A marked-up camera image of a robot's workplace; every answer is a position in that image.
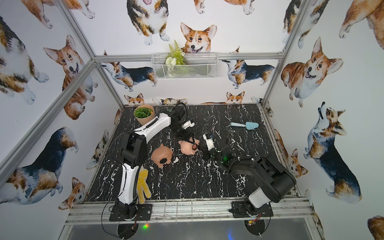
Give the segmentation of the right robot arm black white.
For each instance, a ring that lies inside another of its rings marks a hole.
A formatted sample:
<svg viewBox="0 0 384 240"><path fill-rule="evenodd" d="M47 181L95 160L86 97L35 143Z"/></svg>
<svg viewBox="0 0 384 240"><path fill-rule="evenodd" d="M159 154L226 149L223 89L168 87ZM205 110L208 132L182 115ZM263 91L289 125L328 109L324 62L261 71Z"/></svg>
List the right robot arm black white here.
<svg viewBox="0 0 384 240"><path fill-rule="evenodd" d="M204 134L208 157L219 164L226 174L252 176L258 188L247 196L247 204L256 209L274 202L279 203L296 185L295 177L270 154L261 157L236 157L228 140Z"/></svg>

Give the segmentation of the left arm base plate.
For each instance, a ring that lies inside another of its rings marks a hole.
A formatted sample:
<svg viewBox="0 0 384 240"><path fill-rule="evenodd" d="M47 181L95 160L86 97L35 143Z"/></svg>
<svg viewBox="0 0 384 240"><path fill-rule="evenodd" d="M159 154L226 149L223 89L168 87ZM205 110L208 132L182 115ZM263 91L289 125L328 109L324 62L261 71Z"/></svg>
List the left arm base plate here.
<svg viewBox="0 0 384 240"><path fill-rule="evenodd" d="M136 205L134 209L130 210L128 214L124 214L116 206L112 207L109 217L110 222L123 222L123 221L149 221L151 219L153 210L152 204Z"/></svg>

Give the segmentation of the pink piggy bank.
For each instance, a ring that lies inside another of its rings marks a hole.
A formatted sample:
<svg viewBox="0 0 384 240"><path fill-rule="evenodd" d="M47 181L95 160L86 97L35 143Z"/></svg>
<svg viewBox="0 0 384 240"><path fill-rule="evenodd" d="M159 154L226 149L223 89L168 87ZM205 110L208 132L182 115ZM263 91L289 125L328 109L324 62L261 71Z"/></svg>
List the pink piggy bank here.
<svg viewBox="0 0 384 240"><path fill-rule="evenodd" d="M173 151L169 147L161 144L155 149L151 155L151 160L162 169L164 165L168 165L172 162Z"/></svg>
<svg viewBox="0 0 384 240"><path fill-rule="evenodd" d="M181 152L184 155L195 155L199 150L200 141L197 139L190 138L188 141L179 141Z"/></svg>

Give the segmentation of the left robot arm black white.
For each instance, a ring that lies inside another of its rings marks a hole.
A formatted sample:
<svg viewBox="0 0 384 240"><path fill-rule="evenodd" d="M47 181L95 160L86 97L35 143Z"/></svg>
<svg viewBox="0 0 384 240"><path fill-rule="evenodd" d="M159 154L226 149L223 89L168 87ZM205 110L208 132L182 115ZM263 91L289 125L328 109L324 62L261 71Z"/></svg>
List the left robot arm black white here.
<svg viewBox="0 0 384 240"><path fill-rule="evenodd" d="M142 127L124 134L120 141L116 162L123 166L122 183L115 207L124 215L132 218L136 213L138 199L139 171L148 159L148 143L159 132L170 128L171 133L181 142L185 155L193 155L198 151L199 141L194 137L192 127L194 121L188 116L188 108L184 103L176 104L171 110L163 110Z"/></svg>

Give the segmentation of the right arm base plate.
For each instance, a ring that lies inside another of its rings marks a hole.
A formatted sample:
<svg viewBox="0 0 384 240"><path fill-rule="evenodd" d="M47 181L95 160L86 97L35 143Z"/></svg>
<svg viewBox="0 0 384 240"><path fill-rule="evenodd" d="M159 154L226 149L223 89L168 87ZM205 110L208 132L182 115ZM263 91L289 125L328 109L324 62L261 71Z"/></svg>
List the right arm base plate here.
<svg viewBox="0 0 384 240"><path fill-rule="evenodd" d="M234 218L272 217L274 215L270 205L265 204L256 208L248 201L233 201L229 212L233 214Z"/></svg>

